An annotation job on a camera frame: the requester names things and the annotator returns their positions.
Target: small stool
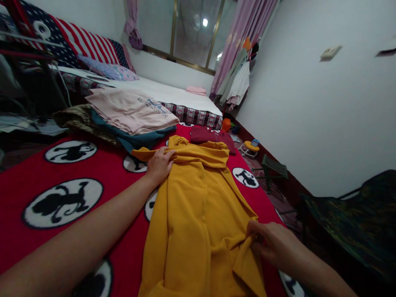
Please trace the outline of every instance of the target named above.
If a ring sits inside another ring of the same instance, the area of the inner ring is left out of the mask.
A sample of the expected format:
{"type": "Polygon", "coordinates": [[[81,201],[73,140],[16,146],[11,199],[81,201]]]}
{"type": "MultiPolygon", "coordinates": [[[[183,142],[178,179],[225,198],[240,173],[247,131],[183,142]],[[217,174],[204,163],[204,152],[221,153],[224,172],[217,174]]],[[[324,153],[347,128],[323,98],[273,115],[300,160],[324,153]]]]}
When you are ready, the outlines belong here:
{"type": "Polygon", "coordinates": [[[289,179],[288,177],[288,168],[286,165],[280,164],[272,159],[270,159],[267,155],[264,155],[263,162],[261,163],[261,168],[252,168],[252,171],[255,170],[264,170],[263,177],[256,177],[256,179],[264,178],[267,182],[267,193],[271,194],[271,179],[277,178],[285,178],[289,179]],[[269,170],[272,169],[273,171],[279,173],[278,176],[271,176],[269,175],[269,170]]]}
{"type": "Polygon", "coordinates": [[[251,141],[245,141],[239,148],[242,153],[242,156],[248,155],[249,157],[255,158],[260,148],[258,146],[253,146],[251,141]]]}

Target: green folding chair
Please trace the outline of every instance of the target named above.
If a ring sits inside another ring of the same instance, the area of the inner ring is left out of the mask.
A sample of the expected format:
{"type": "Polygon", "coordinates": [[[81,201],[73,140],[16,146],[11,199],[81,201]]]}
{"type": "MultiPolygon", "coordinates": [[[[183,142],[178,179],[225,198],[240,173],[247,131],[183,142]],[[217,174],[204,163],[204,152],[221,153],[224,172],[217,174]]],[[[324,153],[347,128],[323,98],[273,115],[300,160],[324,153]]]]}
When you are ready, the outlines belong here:
{"type": "Polygon", "coordinates": [[[267,183],[267,193],[271,194],[271,179],[278,179],[278,178],[286,178],[288,179],[288,168],[286,165],[280,164],[272,159],[270,159],[267,155],[264,155],[263,162],[261,163],[261,168],[252,168],[252,171],[255,170],[264,170],[263,177],[256,177],[256,179],[265,179],[267,183]],[[279,173],[280,175],[271,176],[269,174],[269,170],[272,169],[275,172],[279,173]]]}

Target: teal shirt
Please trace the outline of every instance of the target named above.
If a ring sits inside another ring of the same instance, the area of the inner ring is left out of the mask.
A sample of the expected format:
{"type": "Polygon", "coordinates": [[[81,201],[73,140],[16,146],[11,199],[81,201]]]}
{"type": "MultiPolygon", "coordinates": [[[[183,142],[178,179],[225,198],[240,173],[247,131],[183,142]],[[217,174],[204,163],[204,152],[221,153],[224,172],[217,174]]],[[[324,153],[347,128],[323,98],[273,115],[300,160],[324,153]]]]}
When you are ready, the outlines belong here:
{"type": "Polygon", "coordinates": [[[176,131],[176,126],[172,126],[163,130],[132,136],[116,127],[113,127],[112,125],[107,124],[94,109],[91,109],[91,113],[92,120],[95,124],[114,135],[121,142],[123,147],[125,147],[128,153],[131,153],[134,149],[140,149],[141,147],[152,149],[158,140],[164,138],[168,133],[176,131]]]}

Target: pink towel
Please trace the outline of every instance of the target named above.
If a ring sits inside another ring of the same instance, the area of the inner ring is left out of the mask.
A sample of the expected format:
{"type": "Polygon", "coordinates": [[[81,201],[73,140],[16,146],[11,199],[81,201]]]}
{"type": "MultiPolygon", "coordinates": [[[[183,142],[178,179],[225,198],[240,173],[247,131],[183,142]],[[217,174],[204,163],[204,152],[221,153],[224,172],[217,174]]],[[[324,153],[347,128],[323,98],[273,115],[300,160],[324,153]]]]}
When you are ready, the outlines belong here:
{"type": "Polygon", "coordinates": [[[202,87],[189,86],[186,88],[186,91],[189,93],[206,96],[206,90],[202,87]]]}

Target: wall outlet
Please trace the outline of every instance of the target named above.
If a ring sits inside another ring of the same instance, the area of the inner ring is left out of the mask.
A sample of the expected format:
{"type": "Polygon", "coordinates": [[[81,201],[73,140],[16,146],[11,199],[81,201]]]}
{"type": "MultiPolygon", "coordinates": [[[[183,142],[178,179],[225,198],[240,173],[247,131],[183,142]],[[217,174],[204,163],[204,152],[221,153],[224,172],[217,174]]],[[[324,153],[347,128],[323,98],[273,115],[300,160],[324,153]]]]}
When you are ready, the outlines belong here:
{"type": "Polygon", "coordinates": [[[339,52],[339,50],[342,48],[342,45],[339,45],[337,47],[330,47],[325,52],[321,55],[321,61],[330,61],[332,58],[335,57],[335,55],[339,52]]]}

